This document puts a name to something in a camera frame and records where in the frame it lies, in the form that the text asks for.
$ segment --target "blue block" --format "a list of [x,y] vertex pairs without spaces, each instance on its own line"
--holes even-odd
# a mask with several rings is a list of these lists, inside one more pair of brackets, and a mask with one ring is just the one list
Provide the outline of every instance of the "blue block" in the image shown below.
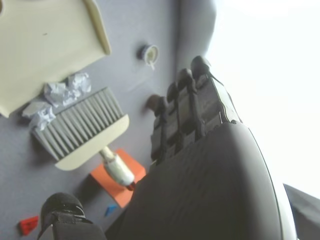
[[116,210],[117,207],[118,206],[116,204],[109,205],[108,208],[105,211],[104,216],[106,217],[106,216],[109,216],[110,214],[112,214]]

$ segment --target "crumpled paper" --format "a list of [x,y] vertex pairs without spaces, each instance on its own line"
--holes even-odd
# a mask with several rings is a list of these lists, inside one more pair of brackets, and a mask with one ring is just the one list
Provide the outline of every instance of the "crumpled paper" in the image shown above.
[[77,97],[91,91],[91,80],[88,73],[78,72],[68,77],[68,87]]
[[41,131],[56,118],[52,106],[43,101],[31,102],[23,110],[22,116],[31,119],[30,128],[38,128]]
[[77,100],[73,91],[69,91],[63,82],[51,82],[44,86],[44,97],[55,107],[67,106]]

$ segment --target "red plastic piece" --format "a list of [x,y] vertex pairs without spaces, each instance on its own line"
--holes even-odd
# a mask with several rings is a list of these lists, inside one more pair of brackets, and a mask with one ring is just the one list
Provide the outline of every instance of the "red plastic piece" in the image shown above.
[[38,225],[38,216],[30,217],[24,220],[21,220],[19,223],[20,230],[22,235],[27,236],[29,233],[34,230]]

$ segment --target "gray bristle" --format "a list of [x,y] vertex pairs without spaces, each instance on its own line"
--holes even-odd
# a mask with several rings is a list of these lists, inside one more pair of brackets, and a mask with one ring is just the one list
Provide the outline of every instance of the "gray bristle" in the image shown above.
[[50,125],[32,133],[61,160],[124,116],[110,89],[105,88],[59,113]]

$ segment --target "gray tabletop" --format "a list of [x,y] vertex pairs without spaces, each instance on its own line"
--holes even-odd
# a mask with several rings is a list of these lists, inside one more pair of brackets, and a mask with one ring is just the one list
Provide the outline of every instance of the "gray tabletop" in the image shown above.
[[[145,109],[145,103],[152,94],[165,95],[175,76],[177,1],[97,0],[97,3],[112,54],[84,71],[92,79],[92,92],[110,87],[130,117],[128,130],[110,148],[125,149],[148,169],[154,115]],[[144,44],[159,47],[154,71],[137,59],[137,50]],[[56,192],[75,194],[82,201],[86,216],[106,230],[121,209],[104,216],[108,204],[114,201],[88,177],[100,163],[99,156],[73,171],[57,169],[55,160],[30,135],[21,110],[10,118],[0,116],[0,239],[20,239],[18,222],[38,215],[45,200]],[[38,232],[39,227],[24,239],[35,239]]]

